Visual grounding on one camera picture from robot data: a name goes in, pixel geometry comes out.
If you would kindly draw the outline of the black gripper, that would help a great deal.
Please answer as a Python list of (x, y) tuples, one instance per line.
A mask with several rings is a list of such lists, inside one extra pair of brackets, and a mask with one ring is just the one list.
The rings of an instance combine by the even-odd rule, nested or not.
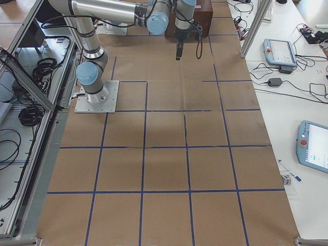
[(177, 40), (176, 60), (181, 59), (182, 53), (183, 53), (183, 43), (185, 42), (186, 39), (189, 38), (190, 32), (191, 32), (191, 28), (188, 28), (188, 29), (175, 28), (174, 29), (175, 38)]

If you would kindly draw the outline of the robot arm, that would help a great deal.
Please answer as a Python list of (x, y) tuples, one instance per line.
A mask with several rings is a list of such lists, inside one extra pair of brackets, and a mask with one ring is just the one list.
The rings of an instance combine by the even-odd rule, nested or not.
[(197, 30), (193, 21), (196, 1), (154, 1), (149, 16), (146, 17), (148, 31), (153, 35), (163, 34), (170, 21), (170, 13), (176, 14), (174, 35), (177, 40), (176, 60), (180, 60), (184, 42), (190, 33)]
[(94, 19), (123, 24), (146, 26), (146, 16), (151, 7), (147, 4), (124, 1), (49, 1), (64, 16), (75, 18), (77, 39), (83, 47), (86, 61), (78, 66), (76, 76), (84, 88), (86, 100), (97, 104), (105, 101), (109, 90), (105, 89), (102, 73), (108, 61), (106, 50), (99, 44)]

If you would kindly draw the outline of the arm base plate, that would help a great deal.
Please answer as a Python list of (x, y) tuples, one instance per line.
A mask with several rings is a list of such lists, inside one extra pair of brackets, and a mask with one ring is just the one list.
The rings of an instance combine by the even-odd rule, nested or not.
[(97, 94), (88, 94), (81, 87), (78, 93), (75, 113), (115, 113), (119, 91), (118, 80), (104, 82), (102, 90)]

